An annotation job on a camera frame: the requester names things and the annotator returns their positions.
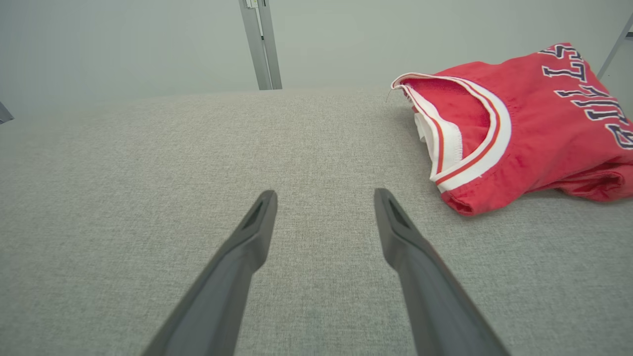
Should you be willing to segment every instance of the gray fabric surface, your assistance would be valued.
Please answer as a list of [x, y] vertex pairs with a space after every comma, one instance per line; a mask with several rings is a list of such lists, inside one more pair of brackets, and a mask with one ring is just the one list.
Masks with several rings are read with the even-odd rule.
[[415, 353], [388, 188], [514, 355], [630, 355], [633, 201], [556, 191], [465, 218], [386, 90], [156, 98], [0, 127], [0, 355], [135, 355], [264, 189], [238, 355]]

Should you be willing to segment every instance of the folded clothing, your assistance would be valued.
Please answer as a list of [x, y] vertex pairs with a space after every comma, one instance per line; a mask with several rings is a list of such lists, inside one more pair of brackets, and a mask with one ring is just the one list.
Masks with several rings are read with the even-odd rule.
[[391, 85], [413, 103], [431, 181], [462, 215], [560, 188], [633, 196], [633, 132], [616, 98], [569, 43], [498, 65], [468, 63]]

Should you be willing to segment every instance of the wall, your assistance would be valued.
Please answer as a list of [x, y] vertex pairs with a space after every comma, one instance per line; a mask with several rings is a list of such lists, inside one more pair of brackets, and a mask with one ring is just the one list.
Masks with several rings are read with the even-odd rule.
[[0, 101], [16, 118], [257, 89], [235, 0], [0, 0]]
[[631, 0], [270, 0], [284, 88], [384, 86], [571, 42], [597, 73]]

